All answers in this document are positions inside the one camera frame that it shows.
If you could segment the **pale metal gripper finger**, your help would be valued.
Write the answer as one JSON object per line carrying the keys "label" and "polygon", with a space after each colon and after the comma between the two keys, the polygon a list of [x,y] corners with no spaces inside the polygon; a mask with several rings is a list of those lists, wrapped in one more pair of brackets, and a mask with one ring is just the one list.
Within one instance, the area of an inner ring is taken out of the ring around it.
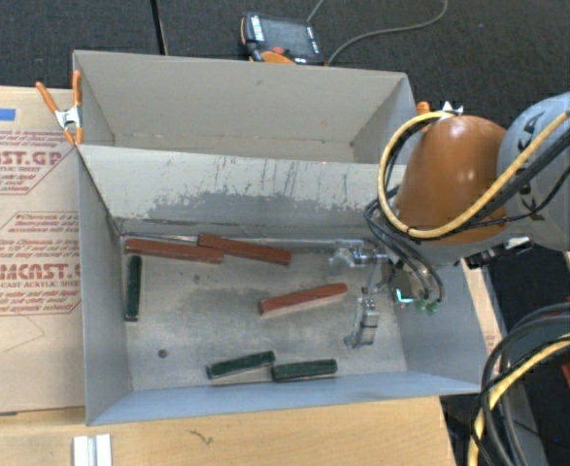
{"label": "pale metal gripper finger", "polygon": [[359,297],[353,320],[352,331],[344,338],[349,349],[359,349],[374,344],[379,326],[380,313],[372,298]]}
{"label": "pale metal gripper finger", "polygon": [[328,258],[330,267],[356,267],[363,264],[362,240],[337,240],[334,243],[334,252]]}

